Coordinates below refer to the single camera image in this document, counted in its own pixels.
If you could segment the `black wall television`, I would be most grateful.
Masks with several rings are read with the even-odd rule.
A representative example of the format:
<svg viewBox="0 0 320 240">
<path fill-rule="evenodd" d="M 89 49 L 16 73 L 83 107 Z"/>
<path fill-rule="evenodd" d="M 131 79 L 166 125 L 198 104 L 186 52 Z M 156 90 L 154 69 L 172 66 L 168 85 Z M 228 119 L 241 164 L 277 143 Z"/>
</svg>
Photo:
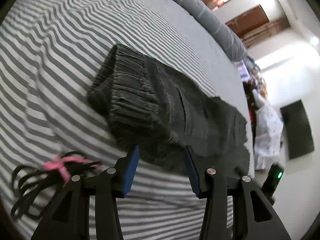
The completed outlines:
<svg viewBox="0 0 320 240">
<path fill-rule="evenodd" d="M 301 100 L 280 109 L 287 134 L 289 159 L 296 159 L 315 150 L 311 127 Z"/>
</svg>

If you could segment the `white patterned cloth pile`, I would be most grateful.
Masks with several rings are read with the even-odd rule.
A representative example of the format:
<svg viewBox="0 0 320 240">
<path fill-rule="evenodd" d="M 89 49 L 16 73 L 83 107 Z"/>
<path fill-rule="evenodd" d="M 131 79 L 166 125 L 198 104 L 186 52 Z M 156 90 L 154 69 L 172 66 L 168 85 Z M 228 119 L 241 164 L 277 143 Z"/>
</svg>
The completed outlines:
<svg viewBox="0 0 320 240">
<path fill-rule="evenodd" d="M 256 170 L 266 170 L 280 158 L 283 121 L 271 104 L 253 90 L 256 111 L 254 163 Z"/>
</svg>

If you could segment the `dark grey denim pants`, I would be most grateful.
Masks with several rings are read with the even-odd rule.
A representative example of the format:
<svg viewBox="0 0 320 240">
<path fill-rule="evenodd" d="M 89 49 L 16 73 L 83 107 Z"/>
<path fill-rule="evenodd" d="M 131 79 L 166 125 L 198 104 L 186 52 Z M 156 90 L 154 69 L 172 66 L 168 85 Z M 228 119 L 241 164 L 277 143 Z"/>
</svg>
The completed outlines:
<svg viewBox="0 0 320 240">
<path fill-rule="evenodd" d="M 139 146 L 147 163 L 185 173 L 191 146 L 202 163 L 226 174 L 249 171 L 247 121 L 220 97 L 204 94 L 183 73 L 130 47 L 116 44 L 87 92 L 118 145 Z"/>
</svg>

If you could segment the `grey rolled blanket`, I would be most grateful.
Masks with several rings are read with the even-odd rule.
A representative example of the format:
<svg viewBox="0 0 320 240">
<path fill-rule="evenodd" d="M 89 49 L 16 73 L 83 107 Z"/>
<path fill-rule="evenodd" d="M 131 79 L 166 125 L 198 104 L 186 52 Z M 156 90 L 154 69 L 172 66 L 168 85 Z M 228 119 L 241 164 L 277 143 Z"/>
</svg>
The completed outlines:
<svg viewBox="0 0 320 240">
<path fill-rule="evenodd" d="M 240 38 L 200 0 L 173 0 L 189 12 L 206 29 L 231 61 L 243 60 L 248 54 Z"/>
</svg>

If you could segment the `brown wooden cupboard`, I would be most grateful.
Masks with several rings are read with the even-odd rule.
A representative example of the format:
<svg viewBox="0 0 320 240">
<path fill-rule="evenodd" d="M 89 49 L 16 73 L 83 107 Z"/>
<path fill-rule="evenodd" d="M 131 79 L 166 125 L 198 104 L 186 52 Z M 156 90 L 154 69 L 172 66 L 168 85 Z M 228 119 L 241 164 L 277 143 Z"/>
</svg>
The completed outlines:
<svg viewBox="0 0 320 240">
<path fill-rule="evenodd" d="M 236 18 L 225 23 L 239 38 L 268 23 L 269 19 L 261 5 L 236 16 Z"/>
</svg>

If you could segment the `grey white striped bedsheet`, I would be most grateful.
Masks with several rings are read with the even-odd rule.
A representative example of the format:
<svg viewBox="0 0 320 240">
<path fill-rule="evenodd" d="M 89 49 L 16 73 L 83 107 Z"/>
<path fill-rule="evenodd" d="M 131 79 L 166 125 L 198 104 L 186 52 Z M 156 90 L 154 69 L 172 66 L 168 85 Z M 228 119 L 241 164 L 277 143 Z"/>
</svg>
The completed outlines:
<svg viewBox="0 0 320 240">
<path fill-rule="evenodd" d="M 19 182 L 47 162 L 77 151 L 112 167 L 121 148 L 87 92 L 110 50 L 122 44 L 174 68 L 246 119 L 249 171 L 252 133 L 239 72 L 219 44 L 173 0 L 16 0 L 1 23 L 1 199 L 10 220 L 31 239 L 64 179 L 35 199 Z M 125 239 L 198 239 L 206 202 L 186 171 L 172 173 L 141 157 L 129 195 L 117 200 Z"/>
</svg>

